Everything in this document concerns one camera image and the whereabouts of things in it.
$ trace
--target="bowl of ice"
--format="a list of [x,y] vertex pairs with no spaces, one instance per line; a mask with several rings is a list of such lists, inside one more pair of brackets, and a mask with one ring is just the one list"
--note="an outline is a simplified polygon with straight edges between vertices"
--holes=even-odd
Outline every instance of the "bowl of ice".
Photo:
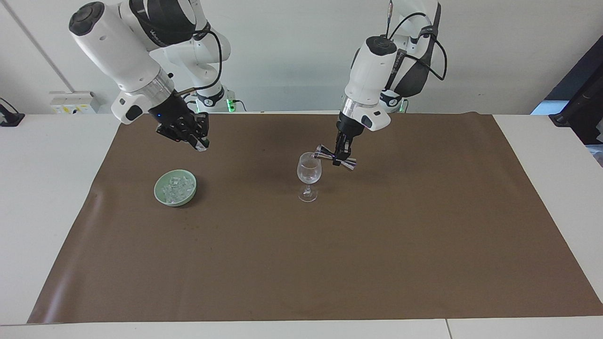
[[183,169],[164,174],[155,184],[155,198],[169,207],[179,207],[189,203],[196,191],[195,176]]

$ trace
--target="green bowl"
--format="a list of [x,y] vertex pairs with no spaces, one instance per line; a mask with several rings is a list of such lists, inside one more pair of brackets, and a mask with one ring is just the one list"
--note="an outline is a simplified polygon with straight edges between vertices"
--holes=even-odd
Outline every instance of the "green bowl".
[[[169,185],[169,180],[172,177],[179,177],[179,178],[192,178],[192,181],[194,183],[195,188],[192,190],[190,196],[186,197],[186,199],[176,202],[176,203],[167,203],[165,201],[165,194],[163,193],[163,188],[167,185]],[[155,199],[157,199],[157,201],[159,201],[160,203],[164,204],[165,206],[169,206],[169,207],[180,207],[183,205],[188,204],[193,197],[195,196],[195,193],[197,193],[197,178],[195,178],[195,176],[189,172],[189,171],[185,171],[183,169],[177,169],[171,172],[167,172],[166,174],[162,175],[161,178],[159,178],[159,180],[157,180],[157,183],[155,184]]]

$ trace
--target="brown mat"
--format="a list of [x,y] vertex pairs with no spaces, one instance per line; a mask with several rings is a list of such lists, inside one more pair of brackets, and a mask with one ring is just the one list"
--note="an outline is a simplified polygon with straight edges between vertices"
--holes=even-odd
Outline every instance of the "brown mat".
[[[30,323],[601,315],[601,305],[491,116],[395,115],[323,162],[298,157],[336,116],[216,115],[198,154],[122,125]],[[178,209],[155,181],[200,183]]]

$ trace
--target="wine glass base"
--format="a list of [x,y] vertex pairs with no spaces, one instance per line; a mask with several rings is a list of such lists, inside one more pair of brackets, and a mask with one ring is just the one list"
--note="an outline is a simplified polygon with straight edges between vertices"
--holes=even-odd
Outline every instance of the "wine glass base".
[[298,195],[298,198],[305,203],[311,203],[318,198],[318,191],[316,189],[312,189],[309,194],[304,194],[305,192],[306,188],[302,188]]

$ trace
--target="white table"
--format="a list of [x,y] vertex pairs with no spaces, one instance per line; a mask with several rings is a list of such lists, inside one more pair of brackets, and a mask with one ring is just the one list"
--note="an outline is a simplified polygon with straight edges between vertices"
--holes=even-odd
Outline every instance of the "white table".
[[[546,116],[495,118],[597,295],[603,299],[603,169],[571,130],[554,127]],[[18,128],[0,129],[0,324],[27,321],[117,128],[112,115],[30,115]],[[36,189],[24,190],[26,186]],[[603,317],[0,328],[0,338],[191,336],[599,339],[603,337]]]

